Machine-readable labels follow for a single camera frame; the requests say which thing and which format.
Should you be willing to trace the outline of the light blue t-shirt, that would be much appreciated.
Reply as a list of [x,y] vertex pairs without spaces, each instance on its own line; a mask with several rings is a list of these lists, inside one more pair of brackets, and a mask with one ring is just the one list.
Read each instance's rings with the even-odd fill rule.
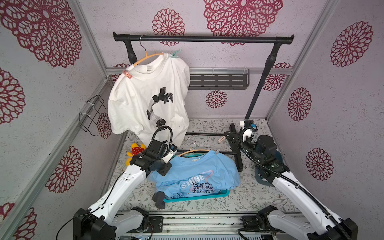
[[148,180],[163,192],[167,199],[216,195],[241,184],[235,162],[221,153],[209,151],[197,157],[174,157],[165,176],[152,172]]

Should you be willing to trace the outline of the white t-shirt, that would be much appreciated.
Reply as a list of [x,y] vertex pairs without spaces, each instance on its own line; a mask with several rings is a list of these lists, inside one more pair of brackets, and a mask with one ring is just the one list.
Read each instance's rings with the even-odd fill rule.
[[164,53],[147,65],[129,66],[125,71],[133,77],[121,73],[108,100],[112,132],[120,135],[131,131],[148,146],[157,122],[164,120],[172,132],[161,131],[156,139],[171,139],[180,147],[190,124],[185,108],[189,66],[181,58]]

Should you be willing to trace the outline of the pink clothespin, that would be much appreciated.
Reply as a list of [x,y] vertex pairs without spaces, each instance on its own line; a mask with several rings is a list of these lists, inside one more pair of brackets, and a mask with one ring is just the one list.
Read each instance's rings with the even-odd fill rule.
[[127,78],[131,79],[133,76],[130,74],[129,71],[123,71],[122,74],[124,74]]

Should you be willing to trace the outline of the mint green clothespin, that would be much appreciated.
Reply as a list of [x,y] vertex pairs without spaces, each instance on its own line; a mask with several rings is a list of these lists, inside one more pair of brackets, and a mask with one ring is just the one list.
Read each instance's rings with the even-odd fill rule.
[[179,58],[179,54],[182,52],[182,50],[177,50],[172,53],[170,53],[170,58]]

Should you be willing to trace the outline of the wooden hanger with metal hook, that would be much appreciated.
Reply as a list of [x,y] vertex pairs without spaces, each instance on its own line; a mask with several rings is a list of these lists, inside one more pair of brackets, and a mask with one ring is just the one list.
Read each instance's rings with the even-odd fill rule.
[[143,37],[146,37],[146,35],[141,35],[141,36],[140,36],[140,38],[139,38],[139,43],[140,43],[140,46],[145,50],[145,56],[144,56],[143,58],[141,58],[140,60],[137,60],[137,61],[133,64],[134,67],[138,66],[139,64],[141,64],[142,62],[144,62],[144,61],[146,61],[146,60],[148,60],[148,59],[150,59],[150,58],[164,55],[164,53],[155,53],[155,54],[151,54],[151,55],[149,55],[147,49],[146,49],[146,48],[143,46],[143,44],[142,44],[142,39],[143,39]]

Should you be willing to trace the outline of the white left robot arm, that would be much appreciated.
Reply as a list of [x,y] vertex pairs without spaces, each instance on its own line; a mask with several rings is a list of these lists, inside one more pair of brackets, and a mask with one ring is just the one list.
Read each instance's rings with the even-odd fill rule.
[[117,216],[130,194],[147,176],[157,172],[165,176],[171,169],[170,160],[177,153],[174,144],[154,140],[141,153],[130,157],[126,170],[113,186],[88,209],[80,208],[70,222],[75,240],[117,240],[130,231],[143,232],[149,227],[149,213],[139,207]]

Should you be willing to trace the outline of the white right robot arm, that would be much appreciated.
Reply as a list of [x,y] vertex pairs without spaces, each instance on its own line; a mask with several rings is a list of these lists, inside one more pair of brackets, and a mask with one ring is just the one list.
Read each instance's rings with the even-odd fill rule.
[[265,235],[285,233],[297,240],[355,240],[357,224],[329,210],[312,195],[294,176],[290,169],[276,158],[277,145],[272,137],[260,135],[248,127],[240,133],[225,132],[224,137],[232,150],[243,152],[256,165],[256,172],[273,187],[281,191],[305,216],[306,221],[290,217],[274,206],[267,206],[255,215],[243,216],[244,232]]

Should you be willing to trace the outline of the dark grey t-shirt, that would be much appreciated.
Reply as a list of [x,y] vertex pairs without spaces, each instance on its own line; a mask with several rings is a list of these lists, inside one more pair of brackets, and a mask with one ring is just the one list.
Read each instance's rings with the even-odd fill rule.
[[154,195],[153,195],[153,201],[155,202],[155,207],[160,209],[160,210],[164,210],[165,209],[165,200],[166,198],[166,195],[164,192],[156,192]]

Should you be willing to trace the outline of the teal perforated tray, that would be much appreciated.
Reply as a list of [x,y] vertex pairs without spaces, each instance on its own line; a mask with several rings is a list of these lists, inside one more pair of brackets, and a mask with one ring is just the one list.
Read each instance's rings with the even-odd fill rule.
[[164,202],[175,203],[175,202],[184,202],[184,201],[224,198],[224,197],[227,197],[229,194],[230,194],[230,190],[221,190],[216,195],[204,195],[204,196],[196,196],[196,197],[190,197],[190,198],[164,199]]

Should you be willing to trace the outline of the yellow plush toy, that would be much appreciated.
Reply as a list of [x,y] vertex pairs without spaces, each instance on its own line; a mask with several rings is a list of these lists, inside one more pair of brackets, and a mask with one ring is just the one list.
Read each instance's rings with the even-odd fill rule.
[[137,143],[133,143],[131,145],[131,152],[127,152],[128,159],[126,160],[126,166],[130,165],[130,161],[132,160],[133,156],[142,153],[146,150],[146,146],[144,144],[141,144],[140,146]]

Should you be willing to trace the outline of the teal plastic clothespin bin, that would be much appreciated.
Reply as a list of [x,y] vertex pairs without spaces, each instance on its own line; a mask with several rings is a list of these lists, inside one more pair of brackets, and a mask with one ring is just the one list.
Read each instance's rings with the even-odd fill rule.
[[[275,151],[273,156],[262,155],[262,157],[258,159],[257,162],[263,165],[264,167],[267,167],[279,174],[282,174],[288,170],[288,167],[284,164],[283,156],[279,151]],[[255,173],[256,180],[259,184],[265,186],[273,186],[272,182],[273,179],[276,177],[275,174],[271,173],[270,171],[267,171],[264,168],[259,167],[258,165],[255,166]]]

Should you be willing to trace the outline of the black clothes rack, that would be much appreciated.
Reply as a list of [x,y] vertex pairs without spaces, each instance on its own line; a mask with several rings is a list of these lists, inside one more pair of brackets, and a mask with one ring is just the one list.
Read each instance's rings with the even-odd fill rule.
[[[138,58],[135,54],[132,43],[139,42],[139,35],[117,34],[113,33],[113,38],[116,42],[123,42],[127,49],[128,59],[131,64],[134,64]],[[190,71],[191,74],[229,74],[240,73],[242,70],[249,70],[250,84],[251,76],[259,75],[260,80],[256,87],[255,93],[250,101],[245,120],[250,117],[264,118],[266,119],[270,113],[270,109],[275,103],[274,99],[267,101],[267,94],[269,91],[264,89],[267,80],[272,75],[283,75],[288,77],[292,74],[292,68],[276,68],[275,63],[277,60],[278,52],[283,45],[290,45],[294,41],[295,36],[290,37],[213,37],[213,36],[147,36],[143,37],[142,42],[193,42],[193,43],[250,43],[250,44],[272,44],[273,48],[267,57],[264,68],[256,69],[236,69],[236,68],[193,68]],[[209,91],[213,92],[212,103],[218,106],[218,103],[224,100],[224,91],[245,91],[245,90],[192,90],[192,91]]]

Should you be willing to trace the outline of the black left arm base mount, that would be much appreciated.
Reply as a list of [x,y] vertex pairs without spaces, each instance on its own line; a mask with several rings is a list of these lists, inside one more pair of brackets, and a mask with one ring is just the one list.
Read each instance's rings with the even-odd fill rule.
[[161,233],[163,231],[163,216],[152,216],[139,207],[134,207],[132,210],[142,214],[143,220],[141,225],[137,229],[131,230],[130,233]]

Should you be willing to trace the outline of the black wall shelf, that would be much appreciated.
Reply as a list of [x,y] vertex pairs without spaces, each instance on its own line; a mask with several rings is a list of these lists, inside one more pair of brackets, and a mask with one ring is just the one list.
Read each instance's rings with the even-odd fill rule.
[[229,74],[191,74],[189,90],[246,90],[250,85],[249,70]]

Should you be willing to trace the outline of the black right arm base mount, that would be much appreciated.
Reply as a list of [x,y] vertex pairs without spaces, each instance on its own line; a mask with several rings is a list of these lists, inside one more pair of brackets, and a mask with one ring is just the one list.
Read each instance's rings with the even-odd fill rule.
[[241,221],[244,229],[255,230],[259,233],[281,233],[282,231],[272,227],[268,220],[268,215],[275,210],[278,210],[278,208],[270,205],[258,211],[255,215],[242,216]]

